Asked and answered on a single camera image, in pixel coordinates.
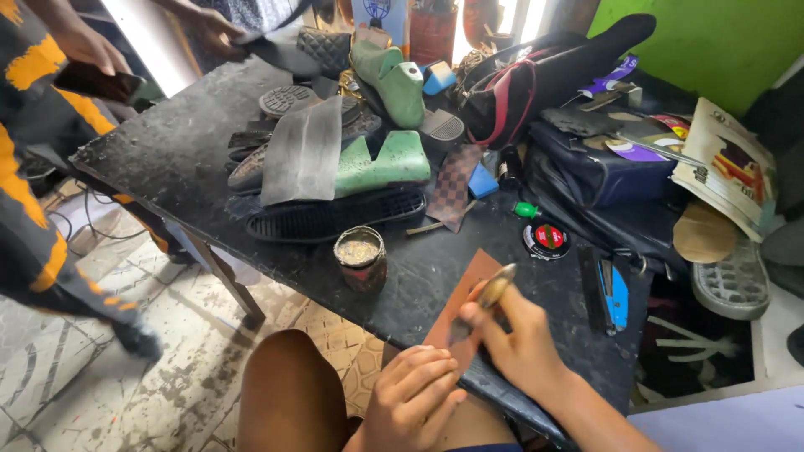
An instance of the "bottle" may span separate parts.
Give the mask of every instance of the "bottle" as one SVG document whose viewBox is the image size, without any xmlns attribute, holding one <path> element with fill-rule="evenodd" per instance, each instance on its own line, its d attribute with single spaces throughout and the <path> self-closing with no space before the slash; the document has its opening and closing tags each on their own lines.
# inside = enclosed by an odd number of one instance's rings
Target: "bottle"
<svg viewBox="0 0 804 452">
<path fill-rule="evenodd" d="M 497 172 L 499 177 L 497 183 L 500 190 L 515 191 L 522 185 L 523 170 L 522 161 L 519 160 L 519 152 L 513 146 L 500 151 L 500 166 Z"/>
</svg>

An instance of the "tabletop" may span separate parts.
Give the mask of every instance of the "tabletop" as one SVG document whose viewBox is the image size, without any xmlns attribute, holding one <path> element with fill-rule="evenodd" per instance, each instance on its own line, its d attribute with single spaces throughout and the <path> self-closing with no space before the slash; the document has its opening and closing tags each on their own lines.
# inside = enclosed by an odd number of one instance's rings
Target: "tabletop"
<svg viewBox="0 0 804 452">
<path fill-rule="evenodd" d="M 484 198 L 466 214 L 458 234 L 446 228 L 415 236 L 406 236 L 403 230 L 381 230 L 388 251 L 388 279 L 375 296 L 348 288 L 332 244 L 269 244 L 251 238 L 244 220 L 235 220 L 225 211 L 230 197 L 224 169 L 227 144 L 232 133 L 259 119 L 260 95 L 290 82 L 288 73 L 260 60 L 225 64 L 89 143 L 73 162 L 207 243 L 398 348 L 421 343 L 478 249 L 501 264 L 514 262 L 518 266 L 515 284 L 547 311 L 561 358 L 617 410 L 627 413 L 650 275 L 630 275 L 625 331 L 608 336 L 594 330 L 578 264 L 578 245 L 585 241 L 574 236 L 569 253 L 556 261 L 531 257 L 522 239 L 527 220 L 511 212 L 516 201 L 512 195 L 497 192 Z M 429 147 L 425 143 L 435 178 L 445 154 Z M 572 444 L 549 415 L 494 369 L 483 352 L 474 357 L 459 384 L 556 444 Z"/>
</svg>

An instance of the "checkered leather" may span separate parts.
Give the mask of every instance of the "checkered leather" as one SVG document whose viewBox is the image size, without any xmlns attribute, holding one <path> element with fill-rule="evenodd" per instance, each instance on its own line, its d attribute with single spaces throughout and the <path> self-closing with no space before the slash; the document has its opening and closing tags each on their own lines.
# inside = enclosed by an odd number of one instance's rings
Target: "checkered leather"
<svg viewBox="0 0 804 452">
<path fill-rule="evenodd" d="M 302 27 L 296 47 L 318 61 L 321 64 L 321 75 L 328 79 L 337 80 L 341 72 L 349 68 L 351 35 L 348 33 L 326 33 L 315 28 Z"/>
<path fill-rule="evenodd" d="M 469 203 L 469 178 L 485 148 L 463 145 L 460 151 L 447 154 L 433 193 L 427 196 L 427 216 L 439 220 L 452 232 L 461 229 L 464 210 Z"/>
</svg>

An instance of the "mobile phone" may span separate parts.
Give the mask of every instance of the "mobile phone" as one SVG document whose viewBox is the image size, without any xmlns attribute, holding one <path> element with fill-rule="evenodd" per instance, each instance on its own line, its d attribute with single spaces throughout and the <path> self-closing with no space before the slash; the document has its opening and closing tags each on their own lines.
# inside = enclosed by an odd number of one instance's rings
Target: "mobile phone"
<svg viewBox="0 0 804 452">
<path fill-rule="evenodd" d="M 133 105 L 139 99 L 137 91 L 145 84 L 140 76 L 122 72 L 107 76 L 94 64 L 72 60 L 53 80 L 58 89 L 125 105 Z"/>
</svg>

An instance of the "hand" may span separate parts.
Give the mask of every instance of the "hand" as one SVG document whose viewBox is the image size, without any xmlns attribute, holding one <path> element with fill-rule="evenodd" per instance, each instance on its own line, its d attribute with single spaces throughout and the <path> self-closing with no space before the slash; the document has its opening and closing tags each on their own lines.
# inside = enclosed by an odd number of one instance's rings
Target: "hand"
<svg viewBox="0 0 804 452">
<path fill-rule="evenodd" d="M 466 391 L 453 387 L 457 361 L 447 350 L 415 346 L 379 374 L 368 402 L 363 450 L 417 452 L 435 444 Z"/>
<path fill-rule="evenodd" d="M 471 301 L 485 284 L 482 282 L 474 288 L 459 314 L 481 331 L 494 366 L 539 403 L 556 391 L 561 392 L 572 372 L 558 356 L 550 336 L 547 313 L 525 299 L 515 286 L 509 285 L 499 300 L 513 330 L 508 335 L 489 312 Z"/>
<path fill-rule="evenodd" d="M 182 23 L 193 30 L 203 45 L 215 55 L 230 61 L 243 61 L 248 54 L 233 47 L 232 40 L 246 34 L 216 10 L 197 8 L 182 14 Z"/>
<path fill-rule="evenodd" d="M 51 34 L 70 59 L 94 64 L 107 76 L 113 76 L 116 72 L 131 73 L 125 57 L 83 20 L 78 18 L 61 25 L 51 30 Z"/>
</svg>

